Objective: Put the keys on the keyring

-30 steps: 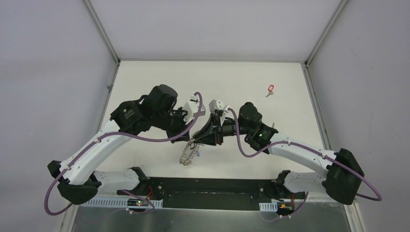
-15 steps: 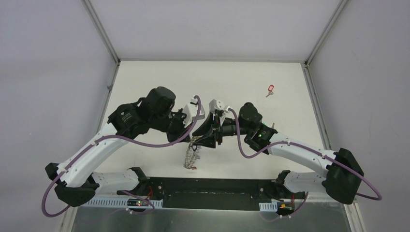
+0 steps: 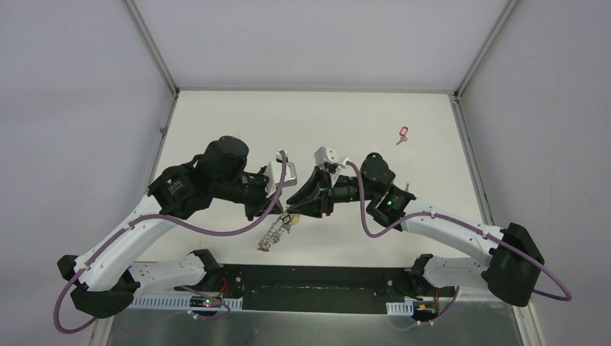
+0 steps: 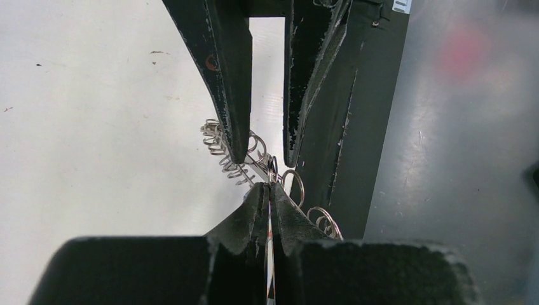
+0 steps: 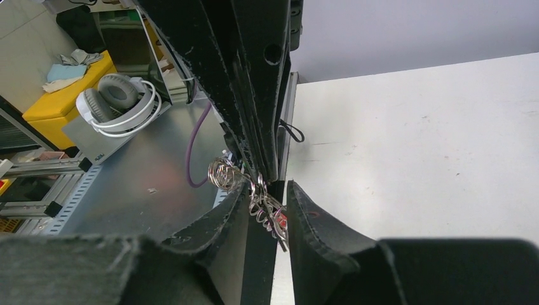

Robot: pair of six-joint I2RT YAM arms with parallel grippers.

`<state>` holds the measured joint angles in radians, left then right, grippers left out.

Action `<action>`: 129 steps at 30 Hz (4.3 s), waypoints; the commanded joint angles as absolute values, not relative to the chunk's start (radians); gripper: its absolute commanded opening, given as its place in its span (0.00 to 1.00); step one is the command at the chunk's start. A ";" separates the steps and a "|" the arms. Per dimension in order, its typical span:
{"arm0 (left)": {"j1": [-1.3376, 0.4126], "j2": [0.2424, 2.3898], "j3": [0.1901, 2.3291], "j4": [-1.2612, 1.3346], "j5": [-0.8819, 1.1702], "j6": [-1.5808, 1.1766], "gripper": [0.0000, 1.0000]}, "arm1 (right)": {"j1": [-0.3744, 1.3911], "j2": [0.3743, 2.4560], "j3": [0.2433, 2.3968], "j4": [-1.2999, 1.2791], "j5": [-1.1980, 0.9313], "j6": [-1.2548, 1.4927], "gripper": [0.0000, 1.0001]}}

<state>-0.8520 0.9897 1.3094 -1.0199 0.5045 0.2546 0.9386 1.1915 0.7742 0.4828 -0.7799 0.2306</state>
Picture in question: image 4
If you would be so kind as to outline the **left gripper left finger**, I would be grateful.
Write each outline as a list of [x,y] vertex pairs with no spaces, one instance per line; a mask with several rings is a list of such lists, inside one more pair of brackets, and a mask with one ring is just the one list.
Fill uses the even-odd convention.
[[258,182],[203,236],[85,236],[52,256],[31,304],[265,304]]

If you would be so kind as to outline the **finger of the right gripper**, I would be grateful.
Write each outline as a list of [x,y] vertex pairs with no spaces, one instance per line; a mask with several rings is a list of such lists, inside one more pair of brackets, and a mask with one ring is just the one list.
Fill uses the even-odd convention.
[[351,1],[290,1],[285,14],[283,155],[297,165],[310,109],[346,36]]
[[239,1],[163,4],[207,87],[231,159],[243,163],[250,131],[252,35]]

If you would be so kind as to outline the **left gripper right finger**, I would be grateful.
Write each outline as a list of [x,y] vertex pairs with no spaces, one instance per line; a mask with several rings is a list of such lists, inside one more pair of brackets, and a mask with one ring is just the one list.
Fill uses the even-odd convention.
[[269,185],[277,304],[481,304],[454,251],[424,241],[328,237]]

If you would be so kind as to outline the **metal disc keyring holder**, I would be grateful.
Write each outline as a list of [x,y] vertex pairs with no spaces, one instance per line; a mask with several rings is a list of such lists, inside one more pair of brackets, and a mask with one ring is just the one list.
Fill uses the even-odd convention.
[[289,256],[300,241],[342,240],[340,228],[322,207],[302,211],[305,188],[293,169],[278,172],[276,158],[265,142],[249,132],[245,160],[236,164],[216,119],[200,128],[210,154],[221,157],[219,166],[236,185],[248,185],[242,204],[208,232],[242,262],[255,287],[258,304],[296,304]]

